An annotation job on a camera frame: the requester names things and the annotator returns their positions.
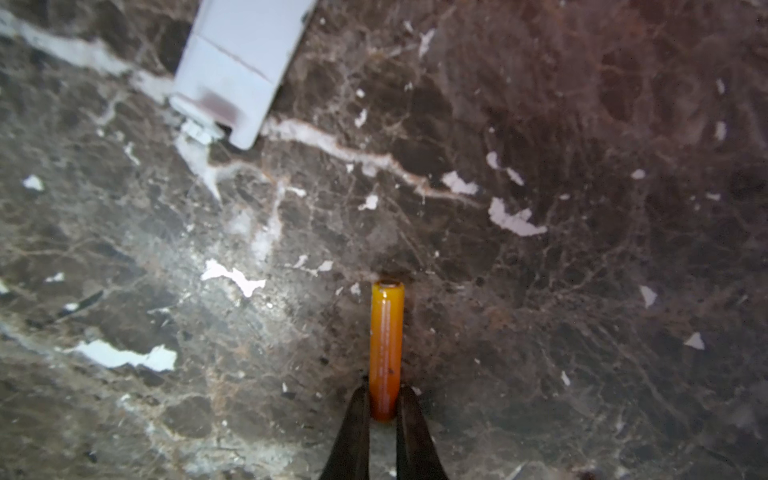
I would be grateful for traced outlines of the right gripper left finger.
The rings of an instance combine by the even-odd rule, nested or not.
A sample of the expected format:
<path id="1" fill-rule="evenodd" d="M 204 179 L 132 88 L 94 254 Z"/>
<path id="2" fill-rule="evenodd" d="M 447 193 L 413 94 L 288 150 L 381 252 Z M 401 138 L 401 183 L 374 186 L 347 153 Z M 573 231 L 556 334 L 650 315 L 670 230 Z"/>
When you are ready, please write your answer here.
<path id="1" fill-rule="evenodd" d="M 370 393 L 363 385 L 351 396 L 320 480 L 370 478 L 370 420 Z"/>

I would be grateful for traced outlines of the orange battery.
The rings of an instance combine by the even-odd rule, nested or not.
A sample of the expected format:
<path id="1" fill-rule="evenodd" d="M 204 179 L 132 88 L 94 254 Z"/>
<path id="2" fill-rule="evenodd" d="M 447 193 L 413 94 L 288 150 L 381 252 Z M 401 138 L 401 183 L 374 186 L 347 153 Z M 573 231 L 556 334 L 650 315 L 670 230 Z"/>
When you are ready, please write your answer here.
<path id="1" fill-rule="evenodd" d="M 388 422 L 396 415 L 401 385 L 405 287 L 382 280 L 372 286 L 369 393 L 371 416 Z"/>

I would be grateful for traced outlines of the white battery cover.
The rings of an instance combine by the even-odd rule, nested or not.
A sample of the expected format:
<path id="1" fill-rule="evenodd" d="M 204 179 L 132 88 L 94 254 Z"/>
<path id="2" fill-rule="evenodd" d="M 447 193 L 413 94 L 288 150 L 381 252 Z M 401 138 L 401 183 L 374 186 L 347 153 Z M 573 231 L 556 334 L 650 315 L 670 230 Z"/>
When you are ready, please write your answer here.
<path id="1" fill-rule="evenodd" d="M 250 149 L 316 7 L 314 0 L 203 0 L 169 96 L 215 138 Z"/>

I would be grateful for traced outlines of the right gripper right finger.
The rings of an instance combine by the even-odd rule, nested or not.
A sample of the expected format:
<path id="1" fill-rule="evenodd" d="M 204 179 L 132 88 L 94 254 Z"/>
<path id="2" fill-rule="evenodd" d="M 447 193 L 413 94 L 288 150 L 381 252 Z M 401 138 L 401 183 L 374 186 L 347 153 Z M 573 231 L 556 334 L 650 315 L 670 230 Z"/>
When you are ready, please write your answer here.
<path id="1" fill-rule="evenodd" d="M 397 399 L 396 470 L 398 480 L 447 480 L 418 396 L 402 386 Z"/>

